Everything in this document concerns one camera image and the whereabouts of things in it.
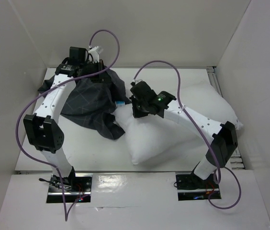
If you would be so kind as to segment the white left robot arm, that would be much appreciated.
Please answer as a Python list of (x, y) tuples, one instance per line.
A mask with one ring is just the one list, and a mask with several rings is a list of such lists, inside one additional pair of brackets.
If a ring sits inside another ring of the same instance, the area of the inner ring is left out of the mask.
[(60, 64), (50, 88), (44, 94), (43, 103), (32, 115), (23, 118), (29, 143), (45, 157), (44, 163), (52, 167), (53, 183), (65, 191), (76, 187), (76, 176), (63, 151), (64, 133), (58, 125), (59, 116), (76, 87), (76, 80), (81, 76), (95, 77), (104, 71), (103, 61)]

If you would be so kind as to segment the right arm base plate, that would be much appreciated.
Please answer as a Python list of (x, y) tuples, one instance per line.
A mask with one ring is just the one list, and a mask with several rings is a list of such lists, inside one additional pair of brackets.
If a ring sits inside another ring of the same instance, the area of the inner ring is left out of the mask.
[(179, 201), (221, 199), (219, 185), (214, 182), (210, 174), (206, 180), (202, 180), (191, 173), (176, 174), (176, 182), (173, 186), (177, 189)]

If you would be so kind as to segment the white pillow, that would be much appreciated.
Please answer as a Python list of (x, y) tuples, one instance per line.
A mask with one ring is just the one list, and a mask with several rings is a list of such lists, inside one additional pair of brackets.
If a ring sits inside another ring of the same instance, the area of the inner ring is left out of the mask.
[[(180, 97), (189, 108), (212, 120), (223, 124), (229, 121), (237, 130), (243, 127), (231, 105), (208, 83), (200, 82), (182, 88)], [(113, 115), (125, 132), (127, 148), (134, 165), (197, 137), (189, 129), (157, 115), (134, 118), (131, 104), (116, 108)]]

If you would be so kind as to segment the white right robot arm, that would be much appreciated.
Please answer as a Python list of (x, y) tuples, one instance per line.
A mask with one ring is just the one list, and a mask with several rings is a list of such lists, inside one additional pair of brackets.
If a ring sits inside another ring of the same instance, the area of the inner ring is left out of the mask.
[(207, 118), (185, 106), (179, 94), (174, 96), (166, 91), (155, 93), (142, 80), (132, 81), (130, 91), (134, 118), (157, 115), (190, 130), (205, 142), (208, 151), (191, 172), (194, 187), (203, 187), (210, 175), (226, 166), (237, 148), (234, 124)]

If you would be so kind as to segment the dark grey checked pillowcase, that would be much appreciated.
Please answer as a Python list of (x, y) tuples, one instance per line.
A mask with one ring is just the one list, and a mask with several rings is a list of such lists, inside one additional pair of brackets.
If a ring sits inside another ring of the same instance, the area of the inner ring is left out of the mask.
[(115, 103), (131, 101), (126, 96), (125, 82), (115, 71), (109, 69), (101, 76), (108, 82), (92, 82), (92, 78), (77, 81), (61, 115), (81, 127), (96, 130), (104, 138), (117, 140), (124, 130), (115, 123)]

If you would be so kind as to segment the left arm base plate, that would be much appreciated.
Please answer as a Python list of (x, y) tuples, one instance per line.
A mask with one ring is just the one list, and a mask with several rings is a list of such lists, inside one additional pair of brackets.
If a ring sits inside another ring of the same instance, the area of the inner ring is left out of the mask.
[[(59, 181), (51, 176), (51, 179), (39, 178), (40, 182), (48, 183), (46, 202), (48, 204), (63, 203), (62, 186)], [(66, 203), (90, 203), (92, 189), (92, 174), (77, 173), (73, 185), (64, 185)]]

